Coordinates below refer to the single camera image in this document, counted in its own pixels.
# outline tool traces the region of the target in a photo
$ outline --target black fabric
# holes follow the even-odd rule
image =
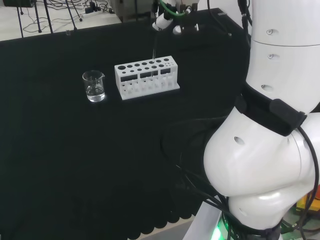
[[[194,17],[214,24],[208,11]],[[161,32],[156,54],[173,56],[180,90],[126,101],[114,65],[152,57],[150,22],[0,42],[2,239],[136,239],[197,212],[201,202],[175,188],[179,176],[162,157],[159,137],[171,123],[225,116],[234,106],[249,50],[241,28],[219,19],[231,38],[213,27],[178,37],[172,28]],[[103,102],[87,99],[88,70],[106,76]],[[201,128],[172,129],[168,154],[175,157]],[[203,164],[200,154],[186,160],[195,169]]]
[[[296,111],[281,99],[271,100],[247,83],[236,98],[235,107],[251,120],[285,137],[307,118],[304,112]]]

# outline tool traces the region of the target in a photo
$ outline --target floor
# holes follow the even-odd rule
[[[104,4],[105,0],[97,0],[98,5]],[[46,19],[45,6],[42,2],[37,2],[38,15],[40,21],[40,28],[42,33],[38,32],[37,23],[33,23],[36,20],[35,8],[22,8],[23,15],[21,17],[21,25],[23,30],[23,36],[36,36],[43,34],[50,34],[50,28],[48,20]],[[77,29],[85,29],[96,26],[103,26],[109,24],[117,24],[121,21],[116,14],[110,14],[108,12],[95,12],[90,14],[83,14],[84,8],[80,5],[78,12],[82,16],[82,20],[79,20],[77,13],[74,9],[71,9],[71,14],[74,17],[74,23]],[[49,8],[49,16],[52,24],[52,30],[54,33],[63,32],[66,30],[73,30],[74,26],[71,21],[71,17],[67,8],[55,10]],[[21,38],[21,31],[18,19],[17,8],[15,7],[4,7],[3,2],[0,0],[0,41]]]

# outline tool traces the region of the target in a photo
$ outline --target black strap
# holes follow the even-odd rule
[[[295,110],[281,99],[271,100],[247,83],[237,97],[235,107],[251,120],[282,136],[291,134],[307,118],[304,112]]]
[[[233,232],[242,233],[245,236],[253,235],[253,236],[260,236],[262,239],[278,240],[281,234],[280,226],[281,226],[282,219],[276,226],[272,228],[259,230],[259,229],[248,227],[236,221],[233,221],[227,215],[223,215],[222,217],[225,218],[226,222],[231,225]]]

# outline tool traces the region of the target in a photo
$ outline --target water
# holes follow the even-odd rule
[[[100,84],[88,86],[86,89],[86,96],[91,102],[100,102],[106,97],[104,87]]]

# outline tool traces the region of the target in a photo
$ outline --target glass beaker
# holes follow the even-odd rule
[[[105,99],[103,79],[105,75],[97,70],[86,71],[83,75],[86,96],[91,102],[100,102]]]

